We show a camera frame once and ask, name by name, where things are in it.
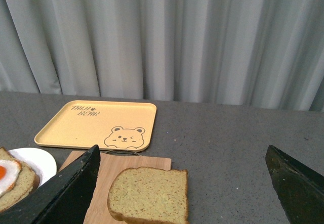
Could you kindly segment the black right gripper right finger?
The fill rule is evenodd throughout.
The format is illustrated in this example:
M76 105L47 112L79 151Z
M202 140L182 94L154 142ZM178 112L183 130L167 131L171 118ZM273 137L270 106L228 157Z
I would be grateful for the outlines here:
M290 223L323 223L323 176L270 145L266 165Z

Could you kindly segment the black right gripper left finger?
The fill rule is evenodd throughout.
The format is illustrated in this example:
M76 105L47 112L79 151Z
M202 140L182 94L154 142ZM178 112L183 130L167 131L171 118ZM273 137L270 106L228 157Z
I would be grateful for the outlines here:
M83 223L100 166L97 145L5 212L1 223Z

